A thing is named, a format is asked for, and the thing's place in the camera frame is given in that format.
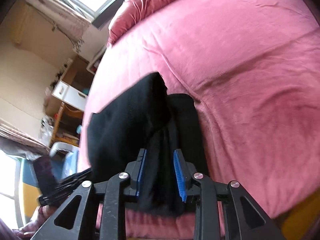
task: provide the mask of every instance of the bed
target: bed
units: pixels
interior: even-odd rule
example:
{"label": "bed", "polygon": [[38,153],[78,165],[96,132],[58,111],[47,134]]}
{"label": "bed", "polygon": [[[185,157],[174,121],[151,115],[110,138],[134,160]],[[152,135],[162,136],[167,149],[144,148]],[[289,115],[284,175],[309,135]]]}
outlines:
{"label": "bed", "polygon": [[[316,192],[320,27],[304,2],[161,1],[165,6],[140,0],[140,11],[124,4],[112,22],[86,103],[78,170],[90,166],[91,114],[158,71],[168,94],[193,97],[214,180],[238,180],[272,218]],[[192,239],[194,220],[191,214],[173,219],[127,210],[126,231]]]}

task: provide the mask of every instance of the wooden cabinet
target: wooden cabinet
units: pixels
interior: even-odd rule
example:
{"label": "wooden cabinet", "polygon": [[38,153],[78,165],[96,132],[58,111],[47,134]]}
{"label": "wooden cabinet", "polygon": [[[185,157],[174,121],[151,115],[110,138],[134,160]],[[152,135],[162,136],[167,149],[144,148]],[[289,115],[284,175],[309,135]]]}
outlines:
{"label": "wooden cabinet", "polygon": [[91,87],[94,75],[86,70],[88,62],[77,56],[65,70],[45,106],[45,113],[54,117],[61,103],[65,102],[70,109],[84,111],[87,96],[84,90]]}

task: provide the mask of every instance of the curtain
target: curtain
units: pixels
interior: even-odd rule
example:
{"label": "curtain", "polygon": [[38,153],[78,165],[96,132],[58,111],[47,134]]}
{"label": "curtain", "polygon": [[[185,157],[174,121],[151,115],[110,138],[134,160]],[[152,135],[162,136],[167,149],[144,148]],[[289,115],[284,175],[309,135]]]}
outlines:
{"label": "curtain", "polygon": [[69,39],[77,42],[91,25],[89,16],[80,14],[60,0],[25,0],[46,15]]}
{"label": "curtain", "polygon": [[49,147],[1,118],[0,150],[8,155],[20,156],[28,160],[35,160],[42,155],[48,155],[50,151]]}

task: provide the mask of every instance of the black cloth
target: black cloth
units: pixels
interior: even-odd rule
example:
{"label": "black cloth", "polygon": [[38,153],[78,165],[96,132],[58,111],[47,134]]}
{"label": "black cloth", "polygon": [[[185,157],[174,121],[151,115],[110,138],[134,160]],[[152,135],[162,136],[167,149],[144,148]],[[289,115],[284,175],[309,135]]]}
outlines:
{"label": "black cloth", "polygon": [[110,179],[147,149],[144,180],[136,209],[177,216],[184,204],[179,196],[173,151],[209,175],[193,99],[167,95],[161,75],[151,73],[123,92],[88,126],[88,156],[94,183]]}

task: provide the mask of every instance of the silver screw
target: silver screw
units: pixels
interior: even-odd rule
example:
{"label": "silver screw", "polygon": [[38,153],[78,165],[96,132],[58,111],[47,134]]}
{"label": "silver screw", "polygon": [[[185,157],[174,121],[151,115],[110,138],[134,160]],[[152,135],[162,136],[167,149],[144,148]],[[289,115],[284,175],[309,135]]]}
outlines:
{"label": "silver screw", "polygon": [[129,176],[129,174],[126,173],[126,172],[121,172],[121,173],[119,174],[119,178],[121,178],[121,179],[126,179],[128,176]]}
{"label": "silver screw", "polygon": [[231,185],[231,187],[239,187],[240,183],[235,181],[235,180],[233,180],[233,181],[230,182],[230,185]]}
{"label": "silver screw", "polygon": [[199,173],[199,172],[195,173],[193,176],[195,177],[195,179],[202,179],[203,178],[203,174]]}
{"label": "silver screw", "polygon": [[92,182],[90,180],[85,180],[84,182],[82,182],[82,187],[90,187],[92,184]]}

